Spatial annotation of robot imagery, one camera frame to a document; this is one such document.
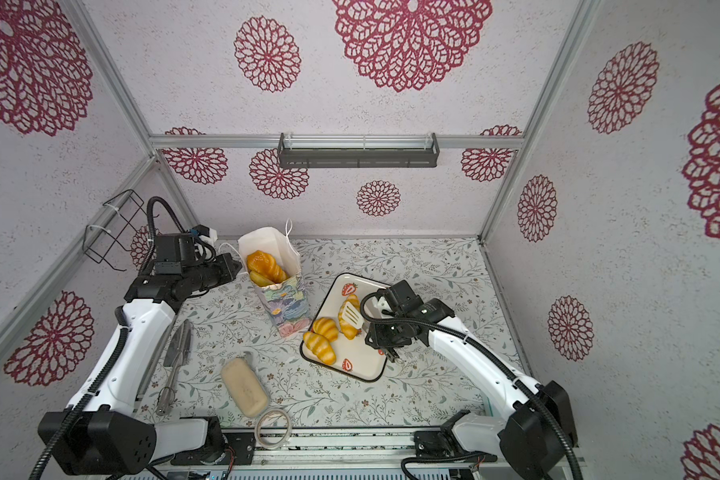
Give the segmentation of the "croissant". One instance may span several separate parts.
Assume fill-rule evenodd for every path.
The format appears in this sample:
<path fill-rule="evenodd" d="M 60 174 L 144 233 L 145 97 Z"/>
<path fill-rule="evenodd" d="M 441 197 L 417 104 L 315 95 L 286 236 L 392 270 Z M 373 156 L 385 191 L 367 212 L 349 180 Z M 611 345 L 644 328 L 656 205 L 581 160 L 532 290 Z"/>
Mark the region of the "croissant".
<path fill-rule="evenodd" d="M 323 335 L 307 331 L 303 335 L 303 342 L 322 364 L 333 365 L 336 362 L 336 354 L 330 341 Z"/>
<path fill-rule="evenodd" d="M 329 342 L 336 341 L 339 336 L 339 328 L 336 321 L 330 317 L 321 317 L 312 324 L 311 331 L 323 336 Z"/>
<path fill-rule="evenodd" d="M 358 302 L 358 303 L 360 304 L 360 301 L 359 301 L 358 297 L 357 297 L 355 294 L 350 294 L 350 295 L 344 300 L 344 302 L 345 302 L 345 301 L 356 301 L 356 302 Z M 340 310 L 339 310 L 339 312 L 338 312 L 338 321 L 339 321 L 340 330 L 341 330 L 342 334 L 343 334 L 347 339 L 352 340 L 352 339 L 354 339 L 354 338 L 361 332 L 362 329 L 361 329 L 361 330 L 356 330 L 356 329 L 352 328 L 350 325 L 347 325 L 347 324 L 342 320 L 342 316 L 341 316 L 342 306 L 340 307 Z"/>
<path fill-rule="evenodd" d="M 250 280 L 258 287 L 264 288 L 270 285 L 274 285 L 274 282 L 263 274 L 260 274 L 254 270 L 249 272 Z"/>

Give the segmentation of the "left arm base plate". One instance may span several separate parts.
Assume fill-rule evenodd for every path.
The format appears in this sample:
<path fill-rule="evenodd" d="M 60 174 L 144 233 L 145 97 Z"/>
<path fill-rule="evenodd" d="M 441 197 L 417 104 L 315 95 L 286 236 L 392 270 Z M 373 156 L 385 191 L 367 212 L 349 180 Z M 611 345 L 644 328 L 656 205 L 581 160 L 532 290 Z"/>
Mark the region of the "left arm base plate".
<path fill-rule="evenodd" d="M 248 466 L 253 462 L 256 439 L 252 430 L 224 432 L 223 439 L 210 446 L 177 454 L 172 466 Z"/>

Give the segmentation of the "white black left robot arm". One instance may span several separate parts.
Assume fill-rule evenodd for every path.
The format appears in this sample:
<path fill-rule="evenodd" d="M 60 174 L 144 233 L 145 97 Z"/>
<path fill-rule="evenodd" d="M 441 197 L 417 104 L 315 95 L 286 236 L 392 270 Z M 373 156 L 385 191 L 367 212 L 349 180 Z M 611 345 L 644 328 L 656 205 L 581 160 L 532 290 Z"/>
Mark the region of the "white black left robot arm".
<path fill-rule="evenodd" d="M 167 200 L 146 204 L 149 249 L 116 329 L 88 379 L 67 406 L 46 413 L 38 426 L 45 447 L 29 476 L 39 479 L 55 461 L 69 475 L 121 478 L 154 471 L 160 460 L 217 447 L 207 418 L 146 423 L 134 416 L 137 396 L 182 305 L 236 279 L 242 269 L 211 244 L 204 225 L 184 228 Z"/>

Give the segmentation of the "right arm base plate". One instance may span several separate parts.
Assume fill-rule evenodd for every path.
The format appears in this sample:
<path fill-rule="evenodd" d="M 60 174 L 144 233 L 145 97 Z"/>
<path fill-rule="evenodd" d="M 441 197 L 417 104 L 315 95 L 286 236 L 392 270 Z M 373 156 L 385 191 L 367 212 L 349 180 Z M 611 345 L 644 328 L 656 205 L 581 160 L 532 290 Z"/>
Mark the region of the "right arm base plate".
<path fill-rule="evenodd" d="M 496 462 L 496 455 L 482 451 L 467 451 L 452 433 L 442 430 L 418 430 L 413 433 L 415 458 L 437 461 Z"/>

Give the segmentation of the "floral white paper bag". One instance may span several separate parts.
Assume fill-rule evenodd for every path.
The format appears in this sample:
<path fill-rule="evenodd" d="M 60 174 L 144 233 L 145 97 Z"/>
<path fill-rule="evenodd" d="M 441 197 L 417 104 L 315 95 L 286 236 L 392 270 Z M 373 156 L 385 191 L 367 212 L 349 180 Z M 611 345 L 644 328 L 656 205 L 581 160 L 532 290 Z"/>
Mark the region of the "floral white paper bag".
<path fill-rule="evenodd" d="M 242 261 L 262 307 L 283 338 L 311 322 L 301 256 L 290 240 L 292 229 L 293 222 L 287 219 L 283 231 L 262 227 L 241 236 L 237 247 L 221 244 Z"/>

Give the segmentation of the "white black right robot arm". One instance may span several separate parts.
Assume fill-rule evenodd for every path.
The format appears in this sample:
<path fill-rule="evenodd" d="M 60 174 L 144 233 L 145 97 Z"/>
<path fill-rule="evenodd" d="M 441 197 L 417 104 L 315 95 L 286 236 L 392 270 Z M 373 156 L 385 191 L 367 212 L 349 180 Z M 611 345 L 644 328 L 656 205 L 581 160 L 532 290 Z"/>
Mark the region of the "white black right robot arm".
<path fill-rule="evenodd" d="M 452 362 L 490 401 L 495 416 L 455 414 L 437 436 L 401 462 L 412 478 L 412 463 L 455 463 L 504 459 L 523 479 L 547 479 L 566 460 L 575 479 L 583 476 L 574 448 L 577 434 L 570 399 L 557 383 L 540 384 L 478 340 L 456 313 L 439 299 L 427 302 L 407 283 L 382 288 L 357 304 L 340 309 L 342 320 L 366 323 L 365 342 L 389 358 L 398 348 L 420 341 Z"/>

